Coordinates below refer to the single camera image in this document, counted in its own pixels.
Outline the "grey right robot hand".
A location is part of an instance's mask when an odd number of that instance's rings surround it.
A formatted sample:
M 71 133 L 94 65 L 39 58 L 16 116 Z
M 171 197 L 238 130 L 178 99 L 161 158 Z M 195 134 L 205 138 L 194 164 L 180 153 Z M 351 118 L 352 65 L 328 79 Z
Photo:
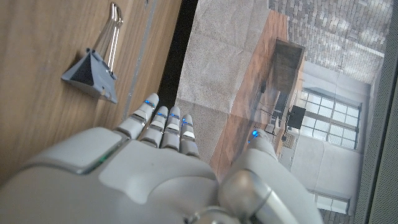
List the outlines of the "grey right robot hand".
M 261 129 L 218 180 L 192 117 L 149 95 L 113 130 L 91 128 L 29 159 L 1 186 L 2 223 L 321 223 Z

